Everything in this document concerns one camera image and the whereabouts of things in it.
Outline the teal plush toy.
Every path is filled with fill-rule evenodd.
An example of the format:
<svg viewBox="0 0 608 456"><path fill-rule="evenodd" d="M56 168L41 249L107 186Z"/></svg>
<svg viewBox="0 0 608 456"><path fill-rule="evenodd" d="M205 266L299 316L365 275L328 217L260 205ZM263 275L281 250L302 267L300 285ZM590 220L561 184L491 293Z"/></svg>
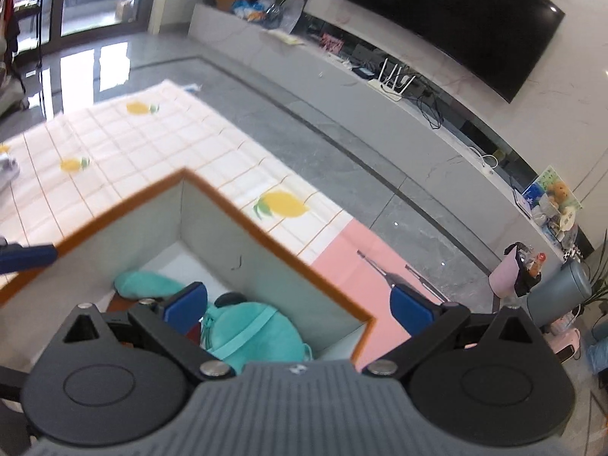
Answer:
<svg viewBox="0 0 608 456"><path fill-rule="evenodd" d="M125 272L113 281L114 291L131 301L162 301L188 285L147 271ZM239 292L223 293L211 302L207 290L207 308L199 323L195 329L199 346L236 373L248 363L305 363L312 359L311 348L288 317Z"/></svg>

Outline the orange rimmed storage box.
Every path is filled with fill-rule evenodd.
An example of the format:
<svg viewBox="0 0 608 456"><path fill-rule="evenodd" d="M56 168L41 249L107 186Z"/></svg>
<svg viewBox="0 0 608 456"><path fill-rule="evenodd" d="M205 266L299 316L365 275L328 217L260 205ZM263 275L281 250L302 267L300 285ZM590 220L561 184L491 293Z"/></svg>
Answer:
<svg viewBox="0 0 608 456"><path fill-rule="evenodd" d="M320 359L361 355L373 322L366 311L208 182L186 169L128 196L77 228L44 270L1 289L1 362L30 369L72 309L105 308L123 271L166 271L203 282L215 298L239 291L295 324Z"/></svg>

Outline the lemon print checked tablecloth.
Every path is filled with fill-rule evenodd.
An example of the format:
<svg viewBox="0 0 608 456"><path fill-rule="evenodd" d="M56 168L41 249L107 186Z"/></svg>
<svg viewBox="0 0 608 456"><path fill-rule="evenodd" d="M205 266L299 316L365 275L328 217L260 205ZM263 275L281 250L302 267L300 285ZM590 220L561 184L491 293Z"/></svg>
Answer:
<svg viewBox="0 0 608 456"><path fill-rule="evenodd" d="M171 81L48 122L6 141L20 168L1 192L1 238L58 244L179 170L194 172L299 260L370 312L366 366L408 339L385 275L421 289L413 267L369 228L206 103Z"/></svg>

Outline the pink trash bin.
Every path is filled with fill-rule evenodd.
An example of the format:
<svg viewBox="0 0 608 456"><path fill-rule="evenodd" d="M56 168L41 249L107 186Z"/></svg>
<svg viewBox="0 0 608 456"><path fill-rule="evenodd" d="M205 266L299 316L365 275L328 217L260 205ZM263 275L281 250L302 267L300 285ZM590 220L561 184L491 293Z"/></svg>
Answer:
<svg viewBox="0 0 608 456"><path fill-rule="evenodd" d="M499 299L521 298L540 283L545 261L544 252L536 252L524 243L515 242L504 250L502 261L489 275L489 287Z"/></svg>

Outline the pink small heater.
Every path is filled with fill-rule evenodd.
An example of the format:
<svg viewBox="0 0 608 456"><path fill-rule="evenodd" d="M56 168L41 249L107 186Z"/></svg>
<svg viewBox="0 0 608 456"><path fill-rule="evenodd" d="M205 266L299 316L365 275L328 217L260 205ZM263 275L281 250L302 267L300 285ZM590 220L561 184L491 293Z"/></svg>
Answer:
<svg viewBox="0 0 608 456"><path fill-rule="evenodd" d="M553 334L549 338L549 345L560 363L565 363L579 351L580 331L576 327L571 327L560 334Z"/></svg>

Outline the grey metal trash can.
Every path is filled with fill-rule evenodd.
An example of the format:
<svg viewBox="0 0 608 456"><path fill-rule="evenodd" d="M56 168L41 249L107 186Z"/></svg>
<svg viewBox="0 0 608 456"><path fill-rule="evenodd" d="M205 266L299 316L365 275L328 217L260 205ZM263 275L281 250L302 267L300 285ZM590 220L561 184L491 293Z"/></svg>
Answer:
<svg viewBox="0 0 608 456"><path fill-rule="evenodd" d="M572 311L592 296L592 286L582 264L570 260L527 296L527 312L533 323L543 327Z"/></svg>

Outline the picture with toys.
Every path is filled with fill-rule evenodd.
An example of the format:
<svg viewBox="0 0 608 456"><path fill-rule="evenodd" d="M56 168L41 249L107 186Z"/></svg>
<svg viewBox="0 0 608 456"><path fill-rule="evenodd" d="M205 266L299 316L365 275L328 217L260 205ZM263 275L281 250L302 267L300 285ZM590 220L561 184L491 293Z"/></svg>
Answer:
<svg viewBox="0 0 608 456"><path fill-rule="evenodd" d="M578 229L576 216L582 204L553 166L548 166L524 190L532 221L562 247L572 245Z"/></svg>

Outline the white marble tv bench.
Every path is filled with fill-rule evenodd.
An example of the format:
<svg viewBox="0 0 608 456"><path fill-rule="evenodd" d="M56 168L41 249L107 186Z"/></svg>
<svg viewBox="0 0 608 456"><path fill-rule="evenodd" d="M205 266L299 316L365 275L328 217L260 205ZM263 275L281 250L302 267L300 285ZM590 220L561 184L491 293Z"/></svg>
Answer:
<svg viewBox="0 0 608 456"><path fill-rule="evenodd" d="M395 102L309 44L288 45L271 32L205 4L188 34L283 87L334 120L394 164L495 252L516 241L547 255L543 269L564 261L518 208L511 186L483 168L458 138L407 101Z"/></svg>

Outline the white wifi router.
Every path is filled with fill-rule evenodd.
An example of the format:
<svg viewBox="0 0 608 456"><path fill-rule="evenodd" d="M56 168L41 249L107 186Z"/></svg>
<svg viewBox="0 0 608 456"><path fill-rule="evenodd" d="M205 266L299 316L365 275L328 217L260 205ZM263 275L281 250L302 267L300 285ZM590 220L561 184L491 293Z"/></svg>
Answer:
<svg viewBox="0 0 608 456"><path fill-rule="evenodd" d="M368 86L393 102L399 102L414 80L415 72L409 66L385 59L378 77L369 80Z"/></svg>

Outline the black wall television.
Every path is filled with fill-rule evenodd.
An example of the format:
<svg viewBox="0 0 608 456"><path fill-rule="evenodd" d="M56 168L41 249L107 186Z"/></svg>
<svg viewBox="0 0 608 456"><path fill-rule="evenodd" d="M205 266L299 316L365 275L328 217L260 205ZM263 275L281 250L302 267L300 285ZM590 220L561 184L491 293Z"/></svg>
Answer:
<svg viewBox="0 0 608 456"><path fill-rule="evenodd" d="M550 0L346 0L423 38L512 101L563 22Z"/></svg>

